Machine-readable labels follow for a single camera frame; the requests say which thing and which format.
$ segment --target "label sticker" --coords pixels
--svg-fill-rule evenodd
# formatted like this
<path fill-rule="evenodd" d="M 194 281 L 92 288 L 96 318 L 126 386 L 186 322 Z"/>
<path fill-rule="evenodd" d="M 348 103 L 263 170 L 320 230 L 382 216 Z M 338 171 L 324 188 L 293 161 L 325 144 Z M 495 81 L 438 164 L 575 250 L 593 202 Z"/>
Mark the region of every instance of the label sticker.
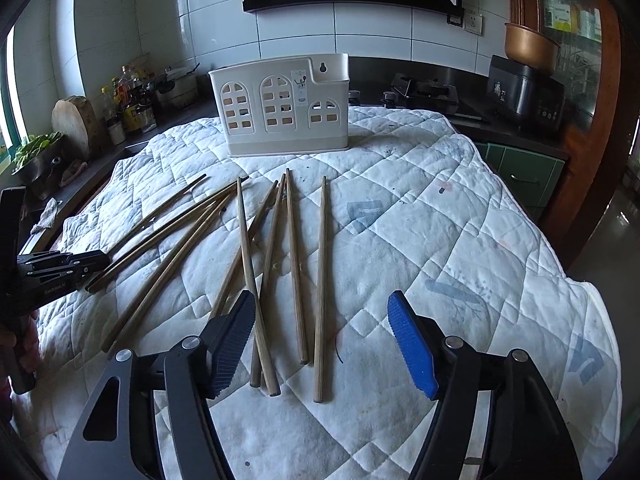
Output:
<path fill-rule="evenodd" d="M 296 106 L 306 106 L 306 70 L 292 70 L 291 80 Z"/>

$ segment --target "wooden chopstick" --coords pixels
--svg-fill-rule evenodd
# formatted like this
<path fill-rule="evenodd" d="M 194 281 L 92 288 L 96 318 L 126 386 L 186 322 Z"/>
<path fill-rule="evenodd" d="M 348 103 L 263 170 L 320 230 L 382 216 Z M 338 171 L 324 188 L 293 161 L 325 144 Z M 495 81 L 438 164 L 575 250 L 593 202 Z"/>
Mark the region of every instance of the wooden chopstick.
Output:
<path fill-rule="evenodd" d="M 254 216 L 254 221 L 251 222 L 251 226 L 249 227 L 249 241 L 252 241 L 255 237 L 255 234 L 260 229 L 262 222 L 267 217 L 267 211 L 269 210 L 269 206 L 271 205 L 273 193 L 276 190 L 276 186 L 278 185 L 278 181 L 276 180 L 269 189 L 265 199 L 260 204 L 258 208 L 258 212 Z M 211 313 L 209 314 L 209 319 L 216 317 L 222 311 L 222 308 L 225 306 L 226 300 L 229 297 L 231 292 L 231 286 L 234 281 L 234 276 L 236 272 L 240 269 L 242 265 L 242 246 L 238 247 L 238 252 L 236 252 L 236 256 L 234 257 L 233 262 L 231 263 L 229 270 L 226 272 L 225 281 L 222 282 L 222 286 L 220 287 L 220 291 L 216 297 L 216 301 L 213 303 L 213 307 L 211 308 Z"/>
<path fill-rule="evenodd" d="M 163 240 L 171 233 L 181 229 L 183 225 L 192 221 L 197 216 L 201 215 L 204 211 L 204 208 L 213 204 L 217 200 L 224 198 L 226 195 L 230 193 L 236 192 L 236 183 L 232 182 L 227 186 L 217 190 L 213 195 L 206 197 L 204 200 L 197 202 L 187 208 L 185 211 L 175 216 L 167 223 L 162 225 L 157 231 L 150 233 L 146 238 L 140 240 L 135 246 L 129 249 L 125 254 L 123 254 L 116 261 L 112 262 L 109 267 L 104 269 L 102 272 L 98 273 L 85 287 L 85 289 L 94 293 L 98 290 L 101 290 L 104 286 L 111 281 L 111 279 L 129 266 L 133 261 L 135 261 L 139 256 L 148 251 L 151 247 L 155 246 L 160 240 Z"/>
<path fill-rule="evenodd" d="M 298 340 L 298 357 L 300 364 L 309 362 L 306 346 L 305 316 L 302 311 L 302 293 L 300 291 L 300 263 L 298 261 L 298 238 L 293 212 L 293 184 L 289 168 L 287 168 L 287 219 L 289 221 L 289 259 L 291 260 L 291 284 L 293 288 L 293 306 L 296 313 L 296 338 Z"/>
<path fill-rule="evenodd" d="M 138 234 L 139 231 L 142 231 L 142 229 L 144 229 L 149 224 L 150 221 L 152 221 L 162 211 L 167 209 L 171 204 L 176 202 L 188 190 L 190 190 L 192 187 L 194 187 L 197 184 L 199 184 L 200 182 L 202 182 L 203 179 L 206 178 L 206 177 L 207 177 L 206 174 L 201 174 L 196 180 L 193 180 L 192 182 L 186 184 L 184 187 L 180 188 L 178 191 L 176 191 L 174 194 L 172 194 L 167 200 L 162 202 L 151 213 L 146 215 L 140 222 L 135 224 L 132 227 L 131 231 L 129 231 L 127 234 L 125 234 L 119 241 L 116 242 L 116 244 L 111 249 L 109 249 L 107 251 L 107 254 L 109 256 L 113 256 L 115 253 L 117 253 L 123 247 L 124 244 L 126 244 L 136 234 Z"/>
<path fill-rule="evenodd" d="M 144 296 L 144 298 L 140 301 L 137 309 L 131 316 L 128 323 L 126 323 L 120 332 L 120 335 L 116 338 L 114 346 L 119 348 L 123 342 L 125 342 L 129 335 L 133 335 L 137 328 L 142 323 L 146 312 L 149 310 L 151 305 L 153 305 L 154 301 L 158 298 L 158 295 L 164 289 L 164 286 L 167 284 L 169 279 L 174 275 L 174 272 L 184 259 L 191 252 L 193 247 L 198 243 L 202 235 L 209 229 L 210 225 L 216 221 L 219 217 L 220 212 L 226 207 L 226 204 L 231 200 L 232 195 L 225 196 L 220 203 L 213 207 L 210 206 L 207 208 L 206 212 L 201 215 L 198 219 L 199 225 L 197 229 L 193 232 L 193 235 L 189 236 L 187 240 L 185 240 L 184 245 L 181 245 L 180 250 L 177 251 L 173 258 L 165 258 L 162 263 L 168 262 L 166 265 L 161 264 L 159 268 L 162 268 L 161 272 L 154 279 L 150 279 L 152 282 L 151 288 L 148 290 L 148 293 Z"/>
<path fill-rule="evenodd" d="M 273 218 L 271 219 L 271 227 L 269 230 L 269 240 L 267 241 L 267 249 L 264 253 L 264 268 L 262 270 L 262 281 L 260 282 L 260 306 L 264 305 L 268 300 L 269 285 L 271 280 L 271 261 L 273 260 L 273 249 L 276 242 L 276 233 L 278 231 L 278 217 L 280 216 L 280 202 L 282 202 L 282 192 L 286 186 L 286 177 L 283 174 L 278 185 L 276 193 L 276 203 L 273 206 Z M 260 364 L 260 354 L 258 353 L 258 343 L 254 337 L 254 352 L 251 355 L 251 374 L 249 384 L 254 388 L 260 388 L 260 378 L 262 377 L 262 365 Z"/>
<path fill-rule="evenodd" d="M 276 371 L 273 368 L 273 362 L 269 355 L 267 346 L 267 337 L 264 329 L 264 320 L 262 319 L 262 311 L 260 309 L 260 299 L 255 286 L 254 263 L 251 261 L 251 249 L 249 243 L 249 233 L 246 229 L 246 216 L 244 214 L 244 200 L 242 200 L 242 183 L 238 179 L 238 223 L 240 224 L 240 244 L 242 247 L 242 266 L 244 267 L 244 281 L 246 288 L 255 298 L 255 327 L 254 339 L 257 340 L 258 354 L 262 364 L 262 373 L 264 374 L 264 383 L 267 386 L 267 392 L 271 397 L 280 394 L 280 385 L 276 377 Z"/>
<path fill-rule="evenodd" d="M 129 303 L 125 311 L 118 318 L 115 325 L 111 328 L 111 330 L 109 330 L 104 340 L 102 341 L 101 348 L 103 352 L 108 353 L 111 350 L 111 348 L 113 347 L 116 341 L 116 338 L 120 335 L 120 332 L 122 331 L 124 326 L 129 322 L 129 320 L 131 319 L 131 316 L 134 315 L 136 309 L 138 308 L 138 306 L 140 305 L 144 297 L 147 295 L 149 290 L 151 290 L 151 287 L 153 286 L 153 284 L 158 280 L 158 277 L 160 276 L 162 271 L 166 268 L 166 266 L 169 265 L 171 260 L 173 260 L 176 257 L 176 255 L 178 254 L 180 249 L 183 247 L 183 245 L 187 243 L 187 240 L 189 240 L 195 234 L 195 232 L 198 230 L 200 225 L 207 219 L 208 215 L 214 209 L 216 208 L 213 205 L 211 205 L 204 211 L 204 213 L 200 215 L 200 217 L 194 222 L 193 226 L 191 226 L 191 229 L 187 231 L 187 233 L 180 239 L 180 241 L 178 241 L 178 243 L 173 247 L 173 249 L 169 251 L 169 253 L 162 260 L 162 262 L 160 262 L 160 265 L 158 265 L 158 267 L 156 267 L 154 272 L 152 272 L 151 275 L 146 279 L 146 282 L 143 283 L 142 288 L 140 288 L 140 290 L 135 295 L 131 303 Z"/>
<path fill-rule="evenodd" d="M 316 317 L 316 346 L 314 353 L 314 402 L 324 400 L 324 326 L 326 324 L 326 224 L 328 196 L 326 177 L 322 177 L 320 197 L 320 234 L 318 242 L 318 316 Z"/>

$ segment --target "white quilted mat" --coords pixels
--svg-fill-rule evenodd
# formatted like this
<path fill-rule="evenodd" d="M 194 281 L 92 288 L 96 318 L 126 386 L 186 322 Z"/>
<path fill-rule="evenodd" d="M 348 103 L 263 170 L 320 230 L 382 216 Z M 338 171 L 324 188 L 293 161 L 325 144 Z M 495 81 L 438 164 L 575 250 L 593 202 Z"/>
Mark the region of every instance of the white quilted mat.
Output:
<path fill-rule="evenodd" d="M 298 363 L 284 221 L 273 301 L 265 306 L 282 394 L 270 398 L 249 386 L 250 343 L 231 387 L 212 402 L 236 478 L 407 477 L 433 403 L 413 386 L 385 317 L 396 289 L 418 314 L 434 317 L 445 334 L 462 336 L 478 351 L 526 349 L 558 400 L 585 479 L 597 478 L 616 453 L 622 400 L 618 347 L 597 290 L 564 275 L 501 180 L 440 114 L 351 108 L 350 123 L 345 152 L 251 158 L 228 157 L 217 118 L 172 128 L 118 163 L 103 192 L 65 222 L 63 246 L 108 249 L 185 179 L 205 172 L 210 178 L 179 208 L 248 174 L 244 195 L 252 216 L 271 182 L 291 168 L 312 348 L 319 186 L 326 175 L 333 218 L 330 399 L 312 402 L 312 366 Z M 257 237 L 257 274 L 270 219 Z M 181 234 L 145 254 L 105 291 L 77 292 L 41 309 L 44 364 L 36 389 L 16 399 L 16 417 L 52 478 L 104 369 L 102 336 Z M 146 317 L 133 345 L 139 353 L 164 351 L 200 333 L 238 245 L 233 201 Z M 156 394 L 156 404 L 167 478 L 180 478 L 163 394 Z M 468 456 L 480 456 L 487 408 L 488 394 L 481 394 L 483 416 L 476 417 Z M 476 470 L 465 466 L 463 477 L 474 478 Z"/>

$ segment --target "silver bolt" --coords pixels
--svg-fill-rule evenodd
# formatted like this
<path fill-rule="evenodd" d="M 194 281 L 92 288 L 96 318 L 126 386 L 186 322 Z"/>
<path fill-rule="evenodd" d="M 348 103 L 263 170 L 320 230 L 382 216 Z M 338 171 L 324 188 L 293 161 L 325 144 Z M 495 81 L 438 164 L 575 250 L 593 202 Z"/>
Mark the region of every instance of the silver bolt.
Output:
<path fill-rule="evenodd" d="M 444 344 L 447 345 L 452 350 L 457 350 L 458 348 L 462 348 L 462 345 L 465 342 L 462 341 L 457 335 L 450 335 L 444 340 Z"/>
<path fill-rule="evenodd" d="M 131 350 L 129 349 L 120 350 L 116 354 L 116 361 L 119 363 L 123 363 L 124 361 L 128 361 L 129 359 L 131 359 L 131 355 Z"/>
<path fill-rule="evenodd" d="M 200 344 L 200 338 L 194 335 L 191 335 L 182 340 L 182 348 L 185 350 L 191 350 L 193 348 L 197 348 Z"/>
<path fill-rule="evenodd" d="M 519 363 L 525 363 L 529 360 L 529 354 L 527 354 L 524 350 L 520 350 L 519 348 L 515 349 L 511 353 L 511 355 Z"/>

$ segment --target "drawer handle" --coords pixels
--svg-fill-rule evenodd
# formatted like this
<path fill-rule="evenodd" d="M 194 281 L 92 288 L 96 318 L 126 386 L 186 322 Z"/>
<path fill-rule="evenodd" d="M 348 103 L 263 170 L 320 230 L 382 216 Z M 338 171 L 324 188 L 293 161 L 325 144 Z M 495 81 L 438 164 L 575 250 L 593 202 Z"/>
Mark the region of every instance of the drawer handle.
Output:
<path fill-rule="evenodd" d="M 516 181 L 516 182 L 522 182 L 523 184 L 535 184 L 536 186 L 540 185 L 540 181 L 539 180 L 526 180 L 524 178 L 518 178 L 515 175 L 511 175 L 511 179 Z"/>

